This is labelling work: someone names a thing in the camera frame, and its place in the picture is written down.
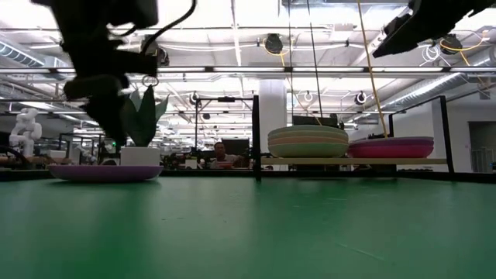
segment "green table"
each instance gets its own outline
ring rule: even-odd
[[[0,278],[496,278],[496,187],[0,183]]]

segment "column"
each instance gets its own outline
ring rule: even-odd
[[[262,153],[268,153],[269,132],[286,127],[288,123],[284,80],[261,80],[258,95],[260,96],[260,149]]]

